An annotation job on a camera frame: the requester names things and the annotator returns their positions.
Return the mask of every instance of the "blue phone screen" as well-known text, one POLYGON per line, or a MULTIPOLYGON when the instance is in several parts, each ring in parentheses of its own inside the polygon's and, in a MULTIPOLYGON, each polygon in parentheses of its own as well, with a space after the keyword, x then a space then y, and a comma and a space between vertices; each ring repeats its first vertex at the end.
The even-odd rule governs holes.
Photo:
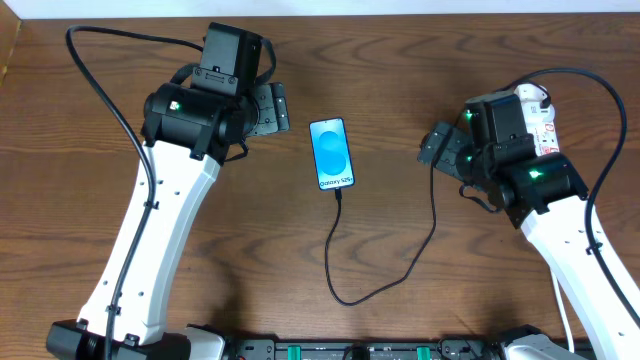
POLYGON ((309 125, 313 156, 321 190, 351 186, 355 179, 344 121, 340 118, 309 125))

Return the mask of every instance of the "white cord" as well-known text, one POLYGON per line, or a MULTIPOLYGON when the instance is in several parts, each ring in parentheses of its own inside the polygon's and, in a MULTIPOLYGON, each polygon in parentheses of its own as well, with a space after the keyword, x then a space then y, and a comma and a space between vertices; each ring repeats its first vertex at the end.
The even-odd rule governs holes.
POLYGON ((569 348, 569 352, 573 353, 575 351, 575 348, 573 345, 573 335, 571 334, 571 328, 569 327, 567 312, 564 310, 564 303, 562 302, 562 295, 560 294, 560 286, 558 285, 558 278, 553 273, 553 271, 551 271, 551 282, 553 283, 553 292, 556 294, 556 301, 558 302, 558 311, 560 311, 560 317, 562 318, 562 325, 564 326, 564 332, 567 335, 567 347, 569 348))

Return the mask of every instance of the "white background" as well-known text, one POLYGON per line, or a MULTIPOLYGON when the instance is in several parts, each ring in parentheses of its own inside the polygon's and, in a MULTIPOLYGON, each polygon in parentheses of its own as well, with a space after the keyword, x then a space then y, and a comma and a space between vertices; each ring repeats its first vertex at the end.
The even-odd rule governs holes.
POLYGON ((640 11, 640 0, 5 0, 21 19, 640 11))

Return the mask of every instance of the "green light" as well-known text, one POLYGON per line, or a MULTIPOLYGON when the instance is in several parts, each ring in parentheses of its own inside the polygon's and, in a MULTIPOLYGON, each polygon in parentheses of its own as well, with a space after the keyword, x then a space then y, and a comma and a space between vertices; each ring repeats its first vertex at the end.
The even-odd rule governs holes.
POLYGON ((531 171, 529 171, 529 175, 531 175, 532 179, 535 179, 538 176, 542 176, 542 173, 538 172, 538 170, 531 170, 531 171))

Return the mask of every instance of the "wooden tabletop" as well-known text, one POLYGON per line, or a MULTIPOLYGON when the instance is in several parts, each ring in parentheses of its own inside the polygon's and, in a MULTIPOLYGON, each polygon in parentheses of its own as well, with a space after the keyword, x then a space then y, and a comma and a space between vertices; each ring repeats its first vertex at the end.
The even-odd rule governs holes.
MULTIPOLYGON (((466 99, 552 66, 593 70, 626 102, 628 140, 597 210, 640 279, 640 15, 27 21, 0 87, 0 357, 48 357, 50 324, 78 315, 104 269, 138 166, 71 61, 65 29, 201 42, 213 20, 272 39, 291 131, 250 139, 249 157, 222 169, 173 283, 171 327, 428 339, 529 323, 564 337, 545 262, 506 215, 460 198, 441 173, 438 228, 409 280, 355 308, 338 305, 323 269, 336 203, 318 190, 308 134, 313 120, 346 121, 357 184, 343 191, 331 264, 338 293, 354 300, 402 276, 431 227, 429 171, 416 161, 425 133, 466 99)), ((199 61, 191 49, 108 35, 78 34, 77 45, 135 129, 147 95, 199 61)), ((540 83, 553 95, 563 152, 592 186, 618 136, 613 102, 588 79, 540 83)))

